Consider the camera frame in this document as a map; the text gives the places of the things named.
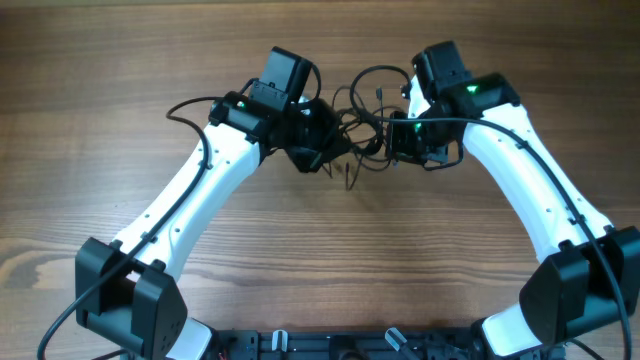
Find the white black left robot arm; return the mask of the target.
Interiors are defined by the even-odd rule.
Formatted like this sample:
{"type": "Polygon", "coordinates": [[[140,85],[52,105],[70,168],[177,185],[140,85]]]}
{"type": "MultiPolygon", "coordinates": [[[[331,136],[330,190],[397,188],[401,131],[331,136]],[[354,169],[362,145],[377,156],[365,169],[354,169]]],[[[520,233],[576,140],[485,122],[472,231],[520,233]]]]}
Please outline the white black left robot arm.
{"type": "Polygon", "coordinates": [[[178,289],[188,257],[236,188],[276,151],[302,173],[345,154],[336,112],[304,99],[315,64],[273,48],[262,75],[212,99],[187,162],[146,211],[104,243],[87,240],[75,257],[77,323],[131,359],[203,359],[213,330],[194,320],[178,289]]]}

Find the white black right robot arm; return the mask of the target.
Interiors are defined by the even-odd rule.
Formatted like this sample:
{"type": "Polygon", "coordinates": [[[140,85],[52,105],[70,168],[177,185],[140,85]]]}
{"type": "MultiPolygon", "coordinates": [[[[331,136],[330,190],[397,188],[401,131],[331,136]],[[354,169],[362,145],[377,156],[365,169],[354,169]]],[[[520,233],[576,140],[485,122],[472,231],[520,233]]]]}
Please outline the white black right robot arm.
{"type": "Polygon", "coordinates": [[[582,196],[504,76],[473,77],[450,41],[412,65],[409,107],[389,125],[389,156],[441,170],[456,144],[493,177],[536,253],[517,302],[480,323],[486,356],[514,358],[615,322],[628,329],[639,300],[638,230],[615,227],[582,196]]]}

